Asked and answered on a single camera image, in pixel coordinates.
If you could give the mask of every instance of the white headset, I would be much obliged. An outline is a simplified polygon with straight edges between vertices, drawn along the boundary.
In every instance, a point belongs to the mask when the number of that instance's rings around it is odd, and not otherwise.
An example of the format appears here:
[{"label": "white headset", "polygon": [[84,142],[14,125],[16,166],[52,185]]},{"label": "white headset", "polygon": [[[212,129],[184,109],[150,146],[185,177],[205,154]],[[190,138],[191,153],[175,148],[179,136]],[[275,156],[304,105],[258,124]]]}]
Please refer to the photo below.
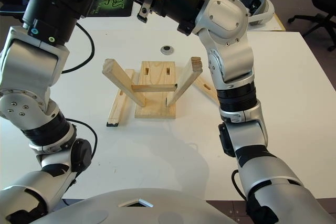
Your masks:
[{"label": "white headset", "polygon": [[274,14],[274,5],[270,0],[240,0],[249,14],[250,25],[264,24],[270,21]]}]

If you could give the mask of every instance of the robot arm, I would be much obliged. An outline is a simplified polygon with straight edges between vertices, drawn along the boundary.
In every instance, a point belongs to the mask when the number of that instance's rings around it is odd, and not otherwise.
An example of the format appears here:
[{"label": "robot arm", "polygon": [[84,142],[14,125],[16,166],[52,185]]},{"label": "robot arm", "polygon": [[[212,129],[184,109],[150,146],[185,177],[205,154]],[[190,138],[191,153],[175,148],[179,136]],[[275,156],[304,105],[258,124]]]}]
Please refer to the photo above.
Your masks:
[{"label": "robot arm", "polygon": [[253,221],[335,223],[286,163],[267,150],[244,4],[240,0],[135,1],[142,4],[140,20],[146,22],[151,11],[168,16],[179,23],[179,31],[198,35],[204,45],[224,121],[219,125],[220,139],[224,152],[237,158],[247,212]]},{"label": "robot arm", "polygon": [[64,43],[91,3],[29,0],[23,27],[9,30],[0,57],[0,116],[29,139],[41,170],[0,191],[1,223],[30,223],[48,214],[91,163],[89,142],[76,138],[75,126],[50,98],[69,55]]}]

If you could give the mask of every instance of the table surface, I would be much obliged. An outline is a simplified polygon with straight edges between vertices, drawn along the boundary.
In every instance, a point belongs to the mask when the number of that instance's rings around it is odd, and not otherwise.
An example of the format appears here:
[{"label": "table surface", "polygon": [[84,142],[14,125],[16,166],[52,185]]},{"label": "table surface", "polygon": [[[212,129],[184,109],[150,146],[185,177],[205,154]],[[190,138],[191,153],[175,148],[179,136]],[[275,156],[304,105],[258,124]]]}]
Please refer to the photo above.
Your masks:
[{"label": "table surface", "polygon": [[[91,166],[66,193],[87,198],[108,191],[156,187],[181,190],[204,199],[236,200],[230,180],[237,168],[222,150],[217,106],[191,86],[176,104],[175,120],[135,119],[128,100],[118,127],[106,127],[117,87],[102,73],[106,58],[140,70],[141,61],[175,61],[177,76],[191,56],[202,57],[203,77],[211,81],[205,49],[195,35],[176,31],[91,30],[96,56],[87,66],[64,74],[51,88],[66,117],[90,124],[99,144]],[[249,32],[255,55],[257,96],[262,102],[269,150],[281,157],[315,197],[336,197],[334,115],[336,93],[299,33]],[[175,53],[164,56],[163,45]],[[68,44],[66,69],[85,59],[90,45],[76,28]],[[0,120],[0,187],[39,170],[28,140]],[[78,137],[93,136],[78,125]]]},{"label": "table surface", "polygon": [[[133,4],[133,10],[131,17],[114,17],[111,18],[93,18],[89,17],[84,20],[81,20],[81,24],[87,29],[118,29],[125,25],[125,23],[131,23],[134,27],[144,27],[146,29],[168,29],[168,30],[177,30],[178,23],[169,19],[162,18],[157,14],[151,14],[148,16],[147,24],[140,22],[136,15],[140,10],[140,5],[137,3]],[[279,21],[276,15],[267,22],[266,24],[248,26],[250,31],[284,31],[282,23]]]}]

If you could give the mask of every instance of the office chair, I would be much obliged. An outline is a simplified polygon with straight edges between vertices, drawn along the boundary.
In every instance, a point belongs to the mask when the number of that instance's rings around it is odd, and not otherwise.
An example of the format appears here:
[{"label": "office chair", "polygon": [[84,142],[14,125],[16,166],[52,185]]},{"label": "office chair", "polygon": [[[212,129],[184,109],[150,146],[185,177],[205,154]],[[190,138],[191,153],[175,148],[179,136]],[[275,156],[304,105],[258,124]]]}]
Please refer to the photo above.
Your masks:
[{"label": "office chair", "polygon": [[328,15],[326,17],[322,14],[316,14],[315,16],[295,15],[293,18],[288,19],[288,22],[292,23],[295,19],[298,18],[318,23],[316,26],[304,33],[302,35],[303,37],[310,34],[312,31],[315,31],[317,28],[324,27],[334,43],[333,46],[328,47],[328,51],[331,52],[336,48],[336,33],[334,31],[334,28],[336,28],[336,23],[330,20],[333,16],[336,15],[336,0],[312,0],[312,2],[317,9],[328,13]]}]

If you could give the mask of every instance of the wooden leg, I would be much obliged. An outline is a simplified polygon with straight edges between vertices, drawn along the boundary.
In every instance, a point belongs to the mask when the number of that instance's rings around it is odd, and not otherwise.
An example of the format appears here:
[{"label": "wooden leg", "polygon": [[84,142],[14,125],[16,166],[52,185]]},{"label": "wooden leg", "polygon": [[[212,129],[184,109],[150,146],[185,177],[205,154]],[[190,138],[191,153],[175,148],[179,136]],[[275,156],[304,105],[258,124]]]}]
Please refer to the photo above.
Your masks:
[{"label": "wooden leg", "polygon": [[201,76],[199,76],[193,84],[219,106],[217,91],[213,84],[207,83]]},{"label": "wooden leg", "polygon": [[[175,63],[172,61],[143,61],[139,74],[139,85],[175,83]],[[174,119],[176,106],[166,107],[169,92],[143,93],[146,106],[135,107],[135,118]]]},{"label": "wooden leg", "polygon": [[102,73],[137,105],[145,106],[145,96],[132,90],[134,83],[114,59],[106,59]]},{"label": "wooden leg", "polygon": [[[134,69],[125,69],[126,74],[132,80],[134,76]],[[115,96],[113,106],[111,108],[109,117],[107,118],[107,127],[117,127],[119,125],[122,110],[124,108],[125,102],[127,100],[127,95],[122,91],[118,90]]]},{"label": "wooden leg", "polygon": [[169,93],[167,96],[167,107],[175,104],[178,98],[189,88],[196,78],[202,73],[202,62],[200,57],[192,57],[184,67],[179,80],[177,81],[177,89],[175,92]]}]

